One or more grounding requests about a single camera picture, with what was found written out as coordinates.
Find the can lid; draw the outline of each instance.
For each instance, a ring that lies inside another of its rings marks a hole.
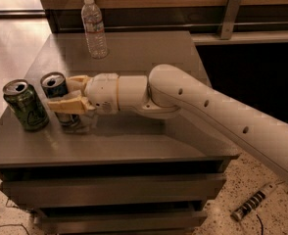
[[[3,88],[3,93],[9,96],[18,95],[26,91],[27,88],[28,83],[26,80],[17,79],[7,83]]]
[[[40,83],[44,88],[54,88],[65,81],[65,77],[59,72],[51,72],[44,75],[40,79]]]

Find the green can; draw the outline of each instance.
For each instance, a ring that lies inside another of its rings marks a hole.
[[[31,84],[24,79],[7,83],[3,88],[4,99],[25,130],[44,127],[49,118]]]

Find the table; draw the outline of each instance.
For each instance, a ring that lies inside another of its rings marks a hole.
[[[210,85],[189,32],[107,33],[110,54],[90,58],[84,34],[52,34],[25,79],[40,99],[40,78],[100,72],[146,74],[177,66]],[[0,119],[1,190],[36,212],[46,234],[184,234],[201,225],[237,146],[181,110],[171,119],[130,112],[81,116],[76,128],[26,132],[7,108]]]

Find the dark can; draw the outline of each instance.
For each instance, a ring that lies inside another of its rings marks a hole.
[[[59,72],[45,74],[40,84],[47,98],[62,97],[68,94],[66,78]],[[56,117],[62,126],[75,126],[79,123],[78,115],[56,113]]]
[[[38,130],[49,122],[34,87],[26,80],[17,79],[7,83],[3,93],[4,99],[25,130]]]

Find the wire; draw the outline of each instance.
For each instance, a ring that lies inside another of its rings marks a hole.
[[[22,224],[2,224],[2,225],[0,225],[0,228],[2,228],[2,227],[13,227],[13,226],[22,227],[22,228],[24,229],[24,231],[26,232],[26,234],[29,235],[27,229],[26,229],[25,226],[22,225]]]
[[[261,218],[259,217],[258,214],[256,214],[256,216],[257,216],[257,218],[259,219],[260,224],[261,224],[261,234],[264,235],[264,225],[263,225],[263,222],[262,222],[262,220],[261,220]]]

